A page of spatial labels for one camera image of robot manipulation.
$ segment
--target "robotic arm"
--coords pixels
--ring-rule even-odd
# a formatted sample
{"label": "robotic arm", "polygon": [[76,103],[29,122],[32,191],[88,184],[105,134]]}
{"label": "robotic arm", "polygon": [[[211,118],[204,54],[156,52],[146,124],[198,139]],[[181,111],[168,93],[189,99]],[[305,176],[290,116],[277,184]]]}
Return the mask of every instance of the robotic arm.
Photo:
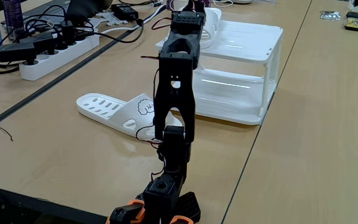
{"label": "robotic arm", "polygon": [[[180,192],[195,135],[193,70],[200,58],[205,19],[204,4],[193,0],[183,11],[172,12],[171,31],[159,54],[160,81],[154,99],[155,137],[162,141],[157,153],[166,165],[142,194],[113,211],[110,224],[193,224],[200,220],[195,194],[180,197]],[[179,109],[184,127],[165,125],[172,108]]]}

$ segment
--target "white plastic shelf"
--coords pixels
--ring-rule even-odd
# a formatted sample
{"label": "white plastic shelf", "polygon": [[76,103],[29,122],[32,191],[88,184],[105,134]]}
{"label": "white plastic shelf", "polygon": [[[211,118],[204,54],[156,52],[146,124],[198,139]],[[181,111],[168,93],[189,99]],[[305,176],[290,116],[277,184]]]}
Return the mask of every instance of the white plastic shelf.
{"label": "white plastic shelf", "polygon": [[[193,86],[198,115],[242,124],[260,124],[263,77],[197,69]],[[267,94],[271,96],[275,89],[276,83],[269,80]]]}
{"label": "white plastic shelf", "polygon": [[[198,68],[193,75],[196,114],[260,124],[277,87],[282,35],[277,26],[219,21],[214,44],[202,49],[201,55],[260,64],[265,74],[255,77]],[[156,47],[160,50],[165,41]]]}
{"label": "white plastic shelf", "polygon": [[[215,43],[201,50],[201,55],[247,63],[267,63],[281,39],[283,29],[277,26],[220,21]],[[156,47],[161,50],[164,42]]]}

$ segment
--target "power adapter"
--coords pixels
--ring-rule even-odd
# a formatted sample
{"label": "power adapter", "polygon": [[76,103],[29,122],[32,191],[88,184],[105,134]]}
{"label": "power adapter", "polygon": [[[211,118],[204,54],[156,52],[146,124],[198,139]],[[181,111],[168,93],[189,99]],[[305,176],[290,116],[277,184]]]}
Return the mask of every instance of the power adapter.
{"label": "power adapter", "polygon": [[139,18],[139,13],[128,4],[113,4],[111,11],[120,20],[135,21]]}
{"label": "power adapter", "polygon": [[33,43],[36,54],[41,54],[46,50],[50,55],[55,53],[55,40],[53,39],[52,34],[49,32],[43,32],[34,37],[21,39],[20,43]]}
{"label": "power adapter", "polygon": [[75,32],[73,23],[71,21],[63,21],[60,23],[60,25],[62,27],[63,40],[66,42],[67,45],[74,45]]}
{"label": "power adapter", "polygon": [[0,62],[15,62],[26,60],[24,64],[35,65],[37,55],[33,43],[18,43],[2,45],[0,48]]}

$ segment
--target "power strip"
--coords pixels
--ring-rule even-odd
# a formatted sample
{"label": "power strip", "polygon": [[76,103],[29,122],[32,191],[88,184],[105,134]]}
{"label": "power strip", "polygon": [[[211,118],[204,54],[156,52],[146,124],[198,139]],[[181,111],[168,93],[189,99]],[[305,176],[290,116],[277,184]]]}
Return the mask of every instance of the power strip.
{"label": "power strip", "polygon": [[20,63],[20,75],[22,79],[35,81],[50,72],[62,67],[79,56],[99,46],[99,36],[92,35],[85,40],[76,41],[75,45],[68,46],[65,50],[55,50],[54,55],[41,54],[37,56],[35,65]]}

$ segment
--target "wooden table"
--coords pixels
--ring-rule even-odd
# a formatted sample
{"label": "wooden table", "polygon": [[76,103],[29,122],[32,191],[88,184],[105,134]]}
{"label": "wooden table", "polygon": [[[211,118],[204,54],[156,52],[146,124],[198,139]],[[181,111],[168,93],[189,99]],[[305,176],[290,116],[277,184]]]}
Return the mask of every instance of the wooden table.
{"label": "wooden table", "polygon": [[[38,7],[40,5],[45,4],[46,2],[49,2],[51,0],[31,0],[26,1],[22,3],[22,10],[28,11],[35,7]],[[155,9],[142,11],[139,13],[139,17],[147,17],[154,13]],[[5,19],[4,12],[0,11],[0,21],[3,21]],[[128,26],[134,26],[134,23],[128,23]],[[99,29],[100,30],[106,30],[110,29],[112,27],[108,27],[104,24],[101,24]],[[5,36],[6,32],[1,27],[2,35]],[[125,33],[124,30],[119,30],[115,32],[109,33],[109,35],[113,37],[119,37]],[[5,74],[0,75],[0,114],[4,111],[7,111],[9,108],[12,108],[13,106],[17,105],[19,102],[21,104],[24,104],[23,101],[29,101],[28,98],[31,94],[35,93],[36,91],[39,91],[44,87],[45,85],[51,83],[55,79],[59,78],[60,75],[64,74],[65,72],[70,72],[70,69],[78,65],[80,62],[84,60],[88,60],[91,58],[92,54],[99,50],[103,50],[105,46],[107,46],[106,49],[112,47],[112,41],[110,39],[102,37],[100,39],[100,45],[94,48],[93,50],[90,50],[89,52],[83,54],[82,56],[78,57],[77,59],[71,61],[70,63],[56,69],[55,71],[49,73],[48,75],[40,78],[39,80],[36,80],[34,82],[23,80],[20,76],[19,72],[14,72],[11,74]]]}
{"label": "wooden table", "polygon": [[225,224],[358,223],[358,32],[313,0]]}
{"label": "wooden table", "polygon": [[[233,6],[223,9],[223,19],[235,20],[237,15],[237,21],[257,22],[259,14],[254,12],[260,11],[260,23],[285,29],[282,58],[288,58],[309,3],[286,0]],[[289,14],[288,8],[296,13]],[[166,11],[159,17],[169,15]],[[161,169],[155,150],[82,116],[75,101],[91,92],[125,101],[142,92],[151,95],[158,63],[140,56],[157,55],[154,44],[168,32],[151,31],[151,25],[146,25],[138,42],[117,44],[1,122],[15,141],[0,131],[0,164],[9,168],[0,166],[0,188],[102,216],[143,191],[149,172]],[[248,69],[211,58],[203,63],[233,72]],[[258,126],[197,117],[182,192],[196,193],[203,211],[201,223],[221,223],[258,130]]]}

